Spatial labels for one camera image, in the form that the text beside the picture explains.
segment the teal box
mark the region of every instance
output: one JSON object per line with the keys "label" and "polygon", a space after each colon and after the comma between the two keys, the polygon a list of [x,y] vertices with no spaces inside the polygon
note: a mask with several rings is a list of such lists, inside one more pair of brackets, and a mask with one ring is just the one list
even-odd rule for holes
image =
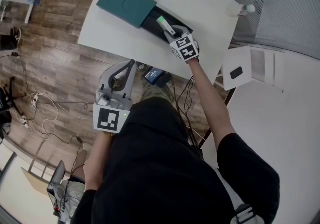
{"label": "teal box", "polygon": [[139,29],[156,4],[154,0],[99,0],[96,5]]}

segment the floor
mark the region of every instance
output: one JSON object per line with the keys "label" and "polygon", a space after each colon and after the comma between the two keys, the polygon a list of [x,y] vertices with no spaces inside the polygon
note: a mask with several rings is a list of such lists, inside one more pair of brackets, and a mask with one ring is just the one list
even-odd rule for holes
{"label": "floor", "polygon": [[[14,93],[27,94],[28,84],[31,93],[48,94],[59,102],[74,102],[61,105],[73,115],[92,118],[92,103],[95,101],[100,76],[112,65],[126,59],[77,44],[91,2],[92,0],[40,0],[40,5],[33,9],[29,24],[24,24],[28,7],[11,4],[7,8],[5,21],[0,23],[0,34],[9,34],[13,26],[22,28],[22,40],[17,51],[27,70],[27,83],[21,60],[6,57],[0,61],[0,86],[8,84],[10,77],[15,76]],[[8,54],[11,51],[2,51],[0,57]],[[188,81],[176,76],[174,81],[177,94],[180,95]],[[228,93],[220,87],[217,89],[225,99]],[[139,102],[141,95],[141,75],[137,74],[132,92],[133,102]],[[193,102],[188,115],[192,127],[204,136],[209,127],[195,86],[190,95]],[[185,99],[186,97],[181,97],[181,107]],[[56,118],[56,108],[52,104],[41,104],[35,115],[29,94],[17,101],[17,105],[28,119],[34,118],[34,125],[29,122],[33,132],[29,132],[17,120],[17,115],[12,110],[13,122],[9,140],[31,156],[42,145],[38,159],[49,166],[56,167],[63,160],[67,170],[71,170],[80,146],[76,139],[72,139],[73,136],[79,136],[90,144],[95,141],[97,132],[93,129],[92,120],[77,119],[59,108],[57,120],[49,121]],[[49,140],[46,135],[37,131],[44,132],[42,126],[45,119],[48,119],[44,123],[48,133],[57,135],[51,135]]]}

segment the person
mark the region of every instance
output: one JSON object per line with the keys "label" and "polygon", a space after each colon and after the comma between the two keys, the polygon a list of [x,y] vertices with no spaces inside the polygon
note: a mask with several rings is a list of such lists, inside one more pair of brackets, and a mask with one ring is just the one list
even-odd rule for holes
{"label": "person", "polygon": [[[273,222],[280,178],[236,133],[197,59],[188,61],[217,148],[219,173],[264,223]],[[121,132],[100,133],[84,166],[86,191],[72,224],[217,223],[235,217],[218,174],[192,151],[169,88],[145,83]]]}
{"label": "person", "polygon": [[0,51],[11,51],[18,48],[22,37],[22,30],[11,28],[10,35],[0,35]]}
{"label": "person", "polygon": [[84,195],[86,188],[84,165],[88,155],[90,155],[91,149],[92,146],[90,144],[82,143],[71,170],[71,177],[68,180],[62,181],[61,184],[51,185],[59,210],[59,224],[70,223]]}

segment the black t-shirt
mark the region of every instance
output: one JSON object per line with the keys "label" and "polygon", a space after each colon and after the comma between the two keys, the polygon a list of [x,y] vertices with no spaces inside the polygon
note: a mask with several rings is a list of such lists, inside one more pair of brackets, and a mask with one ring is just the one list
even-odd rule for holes
{"label": "black t-shirt", "polygon": [[[224,179],[271,223],[279,208],[280,179],[237,134],[217,152]],[[177,111],[164,99],[135,104],[114,137],[97,192],[88,190],[72,224],[217,223],[235,216],[215,171],[188,144]]]}

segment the chair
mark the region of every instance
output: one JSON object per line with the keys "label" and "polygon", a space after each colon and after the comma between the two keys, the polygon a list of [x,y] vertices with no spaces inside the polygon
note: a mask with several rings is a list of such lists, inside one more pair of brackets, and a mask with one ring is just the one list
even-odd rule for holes
{"label": "chair", "polygon": [[15,108],[16,112],[20,116],[23,115],[23,113],[21,113],[18,107],[16,106],[15,100],[21,99],[26,95],[18,96],[18,97],[13,96],[12,88],[13,88],[13,83],[15,79],[16,79],[15,77],[12,77],[10,79],[9,92],[7,91],[7,87],[8,87],[7,84],[4,86],[3,89],[0,88],[0,144],[4,139],[4,136],[5,136],[4,134],[9,135],[10,133],[12,116],[9,110],[11,108]]}

